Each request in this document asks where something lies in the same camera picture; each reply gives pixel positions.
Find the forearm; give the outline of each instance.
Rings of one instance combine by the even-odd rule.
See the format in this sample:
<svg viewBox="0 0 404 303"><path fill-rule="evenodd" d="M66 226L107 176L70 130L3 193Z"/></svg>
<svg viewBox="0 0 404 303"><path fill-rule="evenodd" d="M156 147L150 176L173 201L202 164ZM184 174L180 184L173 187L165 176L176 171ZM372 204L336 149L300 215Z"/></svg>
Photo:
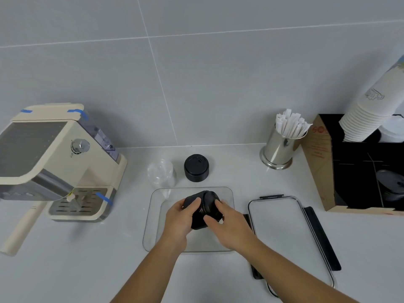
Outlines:
<svg viewBox="0 0 404 303"><path fill-rule="evenodd" d="M159 303L181 251L161 238L111 303Z"/></svg>
<svg viewBox="0 0 404 303"><path fill-rule="evenodd" d="M239 252L285 303L356 302L308 274L251 235Z"/></svg>

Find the cardboard box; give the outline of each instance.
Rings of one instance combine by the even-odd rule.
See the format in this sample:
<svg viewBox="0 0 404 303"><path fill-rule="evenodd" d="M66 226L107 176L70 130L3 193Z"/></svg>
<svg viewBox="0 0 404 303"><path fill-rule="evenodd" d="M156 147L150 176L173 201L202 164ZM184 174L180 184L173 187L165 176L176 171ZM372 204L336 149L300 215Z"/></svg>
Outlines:
<svg viewBox="0 0 404 303"><path fill-rule="evenodd" d="M404 198L386 202L376 172L404 175L404 143L343 142L342 114L320 114L302 140L310 171L326 211L404 216Z"/></svg>

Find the finger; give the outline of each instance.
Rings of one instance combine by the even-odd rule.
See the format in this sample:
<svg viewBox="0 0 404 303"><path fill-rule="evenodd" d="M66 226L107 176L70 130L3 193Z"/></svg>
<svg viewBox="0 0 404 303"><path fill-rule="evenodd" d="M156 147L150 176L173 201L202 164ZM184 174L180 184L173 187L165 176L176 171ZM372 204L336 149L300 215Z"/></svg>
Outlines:
<svg viewBox="0 0 404 303"><path fill-rule="evenodd" d="M227 205L226 202L220 202L219 200L215 200L215 205L217 207L217 209L219 209L219 211L225 215L226 213L229 212L229 210L231 209L230 206Z"/></svg>
<svg viewBox="0 0 404 303"><path fill-rule="evenodd" d="M203 220L205 221L206 225L215 233L215 235L218 236L222 225L219 224L219 222L217 222L215 219L213 219L211 216L208 216L208 215L205 215L203 217Z"/></svg>
<svg viewBox="0 0 404 303"><path fill-rule="evenodd" d="M179 200L178 202L175 202L174 205L171 207L172 209L180 210L182 206L184 205L185 199Z"/></svg>
<svg viewBox="0 0 404 303"><path fill-rule="evenodd" d="M192 216L192 214L199 208L201 204L201 198L196 198L191 204L188 205L186 209L183 210L187 215Z"/></svg>

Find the person's left hand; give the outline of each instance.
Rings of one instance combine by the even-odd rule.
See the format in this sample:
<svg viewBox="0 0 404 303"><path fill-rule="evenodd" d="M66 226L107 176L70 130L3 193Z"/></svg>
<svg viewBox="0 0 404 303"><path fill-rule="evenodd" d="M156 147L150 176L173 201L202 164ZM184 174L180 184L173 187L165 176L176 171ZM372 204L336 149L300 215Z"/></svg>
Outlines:
<svg viewBox="0 0 404 303"><path fill-rule="evenodd" d="M191 231L192 214L199 208L201 199L196 198L186 209L185 199L179 200L167 212L162 238L178 246L181 252L187 247L187 234Z"/></svg>

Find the coffee machine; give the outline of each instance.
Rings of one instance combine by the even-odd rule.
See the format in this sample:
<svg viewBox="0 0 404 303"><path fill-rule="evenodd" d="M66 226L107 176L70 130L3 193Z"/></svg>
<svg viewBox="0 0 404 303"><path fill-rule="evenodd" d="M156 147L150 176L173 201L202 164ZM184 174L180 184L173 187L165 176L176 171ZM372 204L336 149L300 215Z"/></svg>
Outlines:
<svg viewBox="0 0 404 303"><path fill-rule="evenodd" d="M108 216L127 160L82 104L29 106L0 134L0 145L0 198L34 201L4 253L18 251L45 207L55 221Z"/></svg>

